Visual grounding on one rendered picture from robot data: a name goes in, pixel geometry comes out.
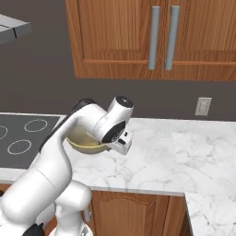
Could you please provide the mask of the wooden base cupboard side panel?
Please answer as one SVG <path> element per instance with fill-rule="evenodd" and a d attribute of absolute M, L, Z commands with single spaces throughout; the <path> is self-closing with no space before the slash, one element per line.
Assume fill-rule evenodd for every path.
<path fill-rule="evenodd" d="M 162 236 L 193 236 L 183 196 L 171 196 Z"/>

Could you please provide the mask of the white wall socket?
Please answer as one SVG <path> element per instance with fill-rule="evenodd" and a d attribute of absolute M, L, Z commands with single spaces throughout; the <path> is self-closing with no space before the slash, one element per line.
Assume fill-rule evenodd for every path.
<path fill-rule="evenodd" d="M 195 115 L 207 116 L 210 108 L 211 98 L 199 98 L 196 104 Z"/>

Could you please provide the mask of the wooden base cupboard door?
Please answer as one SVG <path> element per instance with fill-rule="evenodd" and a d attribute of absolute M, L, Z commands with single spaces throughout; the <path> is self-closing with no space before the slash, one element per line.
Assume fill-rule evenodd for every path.
<path fill-rule="evenodd" d="M 95 236 L 162 236 L 169 197 L 92 192 Z"/>

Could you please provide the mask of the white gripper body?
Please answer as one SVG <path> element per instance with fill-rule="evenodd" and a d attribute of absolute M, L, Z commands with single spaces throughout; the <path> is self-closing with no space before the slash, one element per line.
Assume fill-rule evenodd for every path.
<path fill-rule="evenodd" d="M 126 155 L 131 147 L 132 138 L 133 133 L 128 130 L 124 130 L 117 140 L 108 144 L 108 147 L 122 155 Z"/>

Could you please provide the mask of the yellow bowl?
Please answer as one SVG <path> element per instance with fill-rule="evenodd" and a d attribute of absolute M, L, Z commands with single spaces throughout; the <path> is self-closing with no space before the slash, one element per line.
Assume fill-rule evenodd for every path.
<path fill-rule="evenodd" d="M 92 155 L 110 150 L 109 147 L 88 135 L 82 126 L 75 126 L 66 137 L 66 140 L 75 150 L 83 154 Z"/>

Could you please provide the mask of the wooden wall cupboard door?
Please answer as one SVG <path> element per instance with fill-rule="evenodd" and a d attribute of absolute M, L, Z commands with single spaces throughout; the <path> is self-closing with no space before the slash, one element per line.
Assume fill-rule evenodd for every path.
<path fill-rule="evenodd" d="M 179 20 L 172 69 L 165 80 L 236 82 L 236 0 L 163 0 L 161 58 L 167 55 L 171 8 Z"/>
<path fill-rule="evenodd" d="M 160 0 L 65 0 L 76 78 L 152 79 L 151 8 Z"/>

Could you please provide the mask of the grey extractor hood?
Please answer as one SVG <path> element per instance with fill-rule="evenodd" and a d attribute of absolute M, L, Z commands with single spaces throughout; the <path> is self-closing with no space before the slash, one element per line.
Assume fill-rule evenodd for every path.
<path fill-rule="evenodd" d="M 0 44 L 13 41 L 32 32 L 29 22 L 0 14 Z"/>

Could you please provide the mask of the black hob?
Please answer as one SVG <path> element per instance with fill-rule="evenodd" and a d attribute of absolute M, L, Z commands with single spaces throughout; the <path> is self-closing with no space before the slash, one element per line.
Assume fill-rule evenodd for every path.
<path fill-rule="evenodd" d="M 0 114 L 0 168 L 26 170 L 59 116 Z"/>

